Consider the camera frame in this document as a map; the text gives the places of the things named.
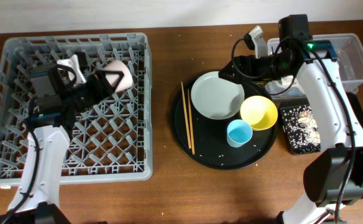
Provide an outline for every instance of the plastic dish rack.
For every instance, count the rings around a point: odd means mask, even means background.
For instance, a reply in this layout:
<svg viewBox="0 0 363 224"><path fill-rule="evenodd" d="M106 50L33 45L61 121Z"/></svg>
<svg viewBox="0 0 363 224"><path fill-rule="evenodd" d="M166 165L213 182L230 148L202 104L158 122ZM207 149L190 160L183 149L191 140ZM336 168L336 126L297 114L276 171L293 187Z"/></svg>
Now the plastic dish rack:
<svg viewBox="0 0 363 224"><path fill-rule="evenodd" d="M76 115L61 184L147 180L152 175L151 51L142 33L19 37L0 63L0 186L18 185L27 157L27 117L34 90L29 70L84 52L85 75L121 60L134 87Z"/></svg>

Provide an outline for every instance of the black tray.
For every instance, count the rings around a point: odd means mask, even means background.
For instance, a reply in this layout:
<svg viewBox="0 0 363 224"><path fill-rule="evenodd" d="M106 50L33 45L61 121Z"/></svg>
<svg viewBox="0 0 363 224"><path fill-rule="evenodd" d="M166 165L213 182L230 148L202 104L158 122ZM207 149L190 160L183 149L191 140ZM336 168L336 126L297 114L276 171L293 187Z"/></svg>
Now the black tray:
<svg viewBox="0 0 363 224"><path fill-rule="evenodd" d="M187 89L191 89L198 77L184 84L186 106ZM245 98L262 95L269 98L265 91L257 85L246 84L242 86ZM262 158L272 147L278 133L278 123L264 131L254 131L252 139L239 148L231 147L226 140L227 125L241 119L239 113L224 120L209 119L200 114L191 104L193 120L195 155L188 148L186 125L183 111L182 90L179 90L172 103L170 124L172 133L179 146L195 161L215 169L239 169L249 166Z"/></svg>

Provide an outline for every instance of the chopsticks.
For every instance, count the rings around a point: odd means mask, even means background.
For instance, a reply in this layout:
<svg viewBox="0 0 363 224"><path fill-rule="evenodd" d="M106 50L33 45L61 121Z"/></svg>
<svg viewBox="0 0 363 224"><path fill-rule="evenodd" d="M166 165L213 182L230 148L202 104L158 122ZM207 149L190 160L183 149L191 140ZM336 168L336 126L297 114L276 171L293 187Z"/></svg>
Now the chopsticks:
<svg viewBox="0 0 363 224"><path fill-rule="evenodd" d="M187 132L187 141L188 148L191 149L191 141L190 141L190 131L188 129L188 118L187 118L187 109L186 109L186 98L184 96L184 87L183 82L181 82L181 95L183 97L183 109L184 109L184 120L186 121L186 132Z"/></svg>
<svg viewBox="0 0 363 224"><path fill-rule="evenodd" d="M187 100L188 100L188 114L190 115L190 131L191 131L191 150L193 151L193 155L195 154L194 148L194 132L193 132L193 118L191 117L191 98L190 98L190 90L187 90Z"/></svg>

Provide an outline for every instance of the white plate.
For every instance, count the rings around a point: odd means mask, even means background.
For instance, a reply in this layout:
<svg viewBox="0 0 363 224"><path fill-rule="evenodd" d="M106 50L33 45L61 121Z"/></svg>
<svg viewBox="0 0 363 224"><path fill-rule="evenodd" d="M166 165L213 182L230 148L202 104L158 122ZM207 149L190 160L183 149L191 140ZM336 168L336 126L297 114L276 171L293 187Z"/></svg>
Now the white plate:
<svg viewBox="0 0 363 224"><path fill-rule="evenodd" d="M238 113L244 102L242 85L219 78L219 72L200 76L191 89L194 107L211 119L227 119Z"/></svg>

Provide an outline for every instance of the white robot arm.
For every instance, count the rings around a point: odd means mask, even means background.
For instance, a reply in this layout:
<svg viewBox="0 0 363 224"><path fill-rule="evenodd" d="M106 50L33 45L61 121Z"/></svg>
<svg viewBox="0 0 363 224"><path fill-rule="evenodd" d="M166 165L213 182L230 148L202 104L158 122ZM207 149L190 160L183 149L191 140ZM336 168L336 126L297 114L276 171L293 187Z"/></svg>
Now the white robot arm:
<svg viewBox="0 0 363 224"><path fill-rule="evenodd" d="M70 223L59 210L58 193L75 113L133 85L129 69L120 61L85 79L79 71L78 57L73 55L31 71L37 94L30 101L25 121L29 130L27 159L17 193L8 213L0 216L0 223ZM33 113L35 102L38 113Z"/></svg>
<svg viewBox="0 0 363 224"><path fill-rule="evenodd" d="M324 59L323 62L349 110L355 132L356 147L363 147L363 128L359 124L344 92L339 76L339 65L330 59ZM342 106L335 92L328 85L328 79L319 62L315 60L310 64L304 63L299 69L296 79L305 90L316 118L319 135L321 136L321 152L340 143L345 147L351 147L350 137L347 135L349 130L346 117L341 109ZM335 210L335 208L335 203L328 204L325 207L317 207L316 203L312 202L304 193L292 208L283 213L283 222L284 224L321 223L331 214L327 211Z"/></svg>
<svg viewBox="0 0 363 224"><path fill-rule="evenodd" d="M292 208L278 214L277 224L321 223L334 212L338 222L340 208L363 198L363 120L357 119L344 92L332 44L312 39L307 15L283 18L278 28L280 43L272 55L259 56L267 47L261 28L256 27L234 44L232 60L219 77L260 84L293 75L288 88L298 80L313 110L322 154L305 170L305 193ZM234 57L242 40L255 55Z"/></svg>

